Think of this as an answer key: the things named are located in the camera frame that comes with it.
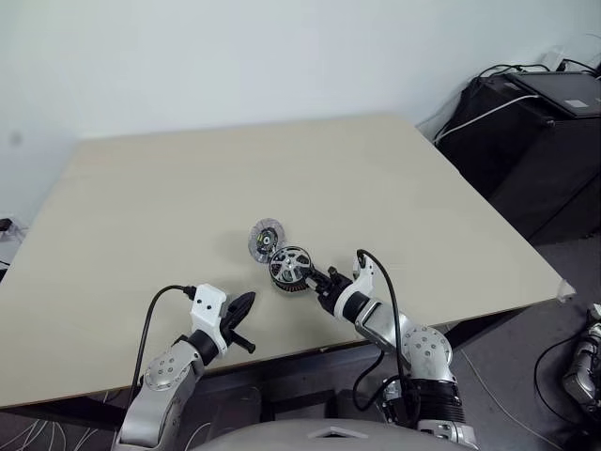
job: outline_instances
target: black cabinet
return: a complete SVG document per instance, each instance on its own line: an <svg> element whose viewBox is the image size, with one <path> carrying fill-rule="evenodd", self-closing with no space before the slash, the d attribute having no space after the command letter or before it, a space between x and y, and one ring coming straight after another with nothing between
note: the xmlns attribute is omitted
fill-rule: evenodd
<svg viewBox="0 0 601 451"><path fill-rule="evenodd" d="M503 76L464 92L447 130L527 92ZM601 119L574 119L541 99L518 101L450 133L439 150L533 244L599 227Z"/></svg>

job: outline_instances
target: silver robot arm segment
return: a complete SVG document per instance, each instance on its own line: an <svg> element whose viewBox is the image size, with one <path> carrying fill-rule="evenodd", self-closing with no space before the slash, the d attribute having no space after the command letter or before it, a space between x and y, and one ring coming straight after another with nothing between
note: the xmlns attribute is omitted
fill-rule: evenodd
<svg viewBox="0 0 601 451"><path fill-rule="evenodd" d="M196 288L191 311L193 333L181 337L148 366L113 451L174 449L181 414L205 366L223 357L231 343L254 351L254 345L234 331L253 302L253 292L228 303L226 294L215 287Z"/></svg>

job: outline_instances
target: white wall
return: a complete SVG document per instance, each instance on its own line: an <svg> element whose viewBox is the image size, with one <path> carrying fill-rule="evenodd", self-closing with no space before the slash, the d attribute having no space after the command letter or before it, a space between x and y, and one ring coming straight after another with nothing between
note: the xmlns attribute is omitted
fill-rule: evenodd
<svg viewBox="0 0 601 451"><path fill-rule="evenodd" d="M600 0L1 1L0 213L30 222L81 138L419 122L494 63L568 41L591 60L601 40L585 32L601 34Z"/></svg>

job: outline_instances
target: gray floor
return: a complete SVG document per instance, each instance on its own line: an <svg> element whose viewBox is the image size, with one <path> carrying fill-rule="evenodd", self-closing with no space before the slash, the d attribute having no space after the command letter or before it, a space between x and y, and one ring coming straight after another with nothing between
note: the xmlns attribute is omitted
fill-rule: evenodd
<svg viewBox="0 0 601 451"><path fill-rule="evenodd" d="M504 407L517 419L530 428L561 443L566 437L565 424L548 412L532 388L532 369L540 352L556 341L573 332L582 324L588 304L601 300L601 245L599 237L583 241L544 246L538 249L543 257L573 285L578 295L569 303L557 302L536 305L500 328L467 346L465 352L471 358L489 389ZM564 415L578 418L578 410L558 389L555 380L565 364L569 345L551 353L541 366L542 390L549 402ZM270 381L261 386L272 398L294 397L317 390L334 388L347 389L356 376L373 360L362 359L349 363L335 359L326 369L304 371L293 377ZM532 450L550 451L551 445L531 435L516 425L501 412L481 383L475 378L461 353L455 355L453 371L465 402L468 422L474 426L482 450L510 451ZM393 363L385 362L374 380L393 373ZM197 426L211 421L219 406L233 391L203 393L197 391L184 413L180 433L180 449L187 442ZM125 400L121 395L115 403ZM280 417L317 416L319 407L303 411L289 412ZM0 413L0 446L16 433L30 425L31 419ZM84 433L84 428L65 426L68 435L68 450L72 450ZM47 427L35 443L28 449L48 449L51 428ZM208 428L197 435L193 443L201 443L208 435ZM113 434L99 431L82 448L87 451L100 451L110 448ZM62 439L56 436L53 449L62 449Z"/></svg>

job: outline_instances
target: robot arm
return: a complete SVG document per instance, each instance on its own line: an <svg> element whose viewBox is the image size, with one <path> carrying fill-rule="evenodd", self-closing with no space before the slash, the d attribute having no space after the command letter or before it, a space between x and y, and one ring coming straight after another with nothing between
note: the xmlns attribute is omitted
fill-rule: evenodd
<svg viewBox="0 0 601 451"><path fill-rule="evenodd" d="M563 388L594 421L601 420L601 305L589 309L593 320L580 336Z"/></svg>
<svg viewBox="0 0 601 451"><path fill-rule="evenodd" d="M409 400L408 393L402 393L403 383L393 382L395 386L391 384L379 404L389 421L401 424L400 419L407 416L405 412L412 410L412 416L416 417L412 425L418 430L477 449L473 428L466 425L456 379L449 367L453 358L451 346L436 329L418 324L399 312L400 349L397 349L393 307L370 296L375 264L369 256L358 255L353 280L334 267L327 273L316 269L307 252L297 246L274 250L269 267L276 287L285 291L311 289L328 313L352 323L359 334L384 352L398 352L404 373L399 376L410 383L413 400Z"/></svg>
<svg viewBox="0 0 601 451"><path fill-rule="evenodd" d="M234 331L253 302L253 292L228 303L219 289L197 287L191 311L193 333L181 337L150 363L140 392L128 408L114 451L174 449L181 413L205 366L223 357L232 343L254 352L254 345Z"/></svg>

